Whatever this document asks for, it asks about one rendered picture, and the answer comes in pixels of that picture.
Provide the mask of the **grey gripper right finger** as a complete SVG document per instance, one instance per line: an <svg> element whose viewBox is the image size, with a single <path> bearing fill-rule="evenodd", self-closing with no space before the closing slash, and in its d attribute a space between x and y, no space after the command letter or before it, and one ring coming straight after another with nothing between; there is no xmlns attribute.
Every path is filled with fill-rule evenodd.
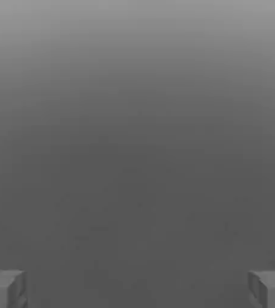
<svg viewBox="0 0 275 308"><path fill-rule="evenodd" d="M247 284L252 308L275 308L275 271L249 271Z"/></svg>

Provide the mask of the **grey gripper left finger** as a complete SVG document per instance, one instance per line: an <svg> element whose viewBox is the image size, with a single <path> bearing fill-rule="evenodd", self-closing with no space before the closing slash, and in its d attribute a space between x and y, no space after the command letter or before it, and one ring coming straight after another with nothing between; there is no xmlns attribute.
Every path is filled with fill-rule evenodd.
<svg viewBox="0 0 275 308"><path fill-rule="evenodd" d="M28 308L26 271L0 270L0 308Z"/></svg>

